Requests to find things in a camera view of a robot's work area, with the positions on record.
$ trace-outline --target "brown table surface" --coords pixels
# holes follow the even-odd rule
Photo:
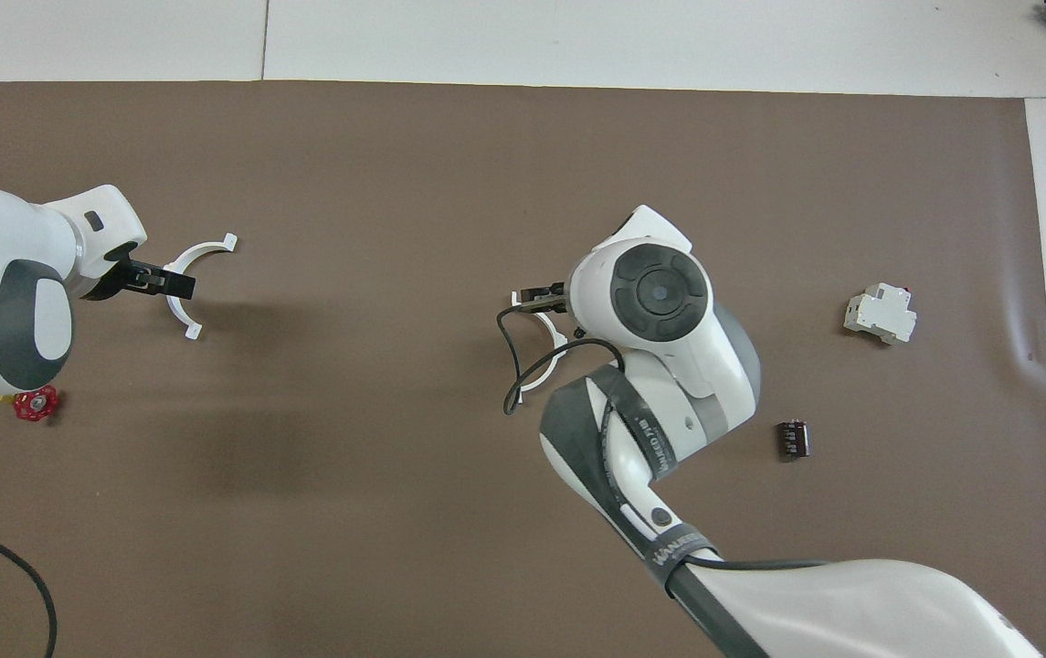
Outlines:
[[[693,241],[757,416],[658,492],[728,558],[958,575],[1046,654],[1046,317],[1013,99],[372,83],[0,83],[0,188],[120,187],[191,268],[75,305],[53,422],[0,404],[0,541],[62,657],[713,655],[539,450],[494,313],[635,205]],[[908,345],[841,327],[907,286]],[[525,358],[546,350],[516,318]],[[564,328],[570,330],[566,318]],[[775,423],[814,457],[781,463]],[[38,655],[0,558],[0,655]]]

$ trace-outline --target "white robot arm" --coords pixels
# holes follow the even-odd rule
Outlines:
[[[759,359],[713,300],[689,241],[640,206],[567,280],[561,302],[592,337],[629,346],[552,393],[544,453],[731,658],[1038,657],[952,575],[887,560],[731,563],[652,491],[682,459],[753,415]],[[555,291],[560,286],[553,286]]]
[[[145,229],[106,184],[50,204],[0,191],[0,394],[50,382],[72,345],[69,300],[121,289],[189,299],[194,279],[134,262]]]

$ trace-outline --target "red valve handle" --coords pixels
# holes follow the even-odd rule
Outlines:
[[[60,393],[55,391],[55,387],[47,384],[39,391],[18,393],[12,406],[15,408],[15,415],[21,421],[38,422],[51,415],[60,407]]]

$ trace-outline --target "gray button pad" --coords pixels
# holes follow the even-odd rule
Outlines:
[[[611,300],[619,321],[646,341],[686,336],[706,312],[705,275],[672,247],[637,245],[616,258]]]

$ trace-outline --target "white terminal block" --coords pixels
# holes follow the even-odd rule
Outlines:
[[[912,293],[887,283],[870,286],[851,297],[843,325],[852,332],[868,332],[889,345],[907,343],[916,326],[916,314],[908,311]]]

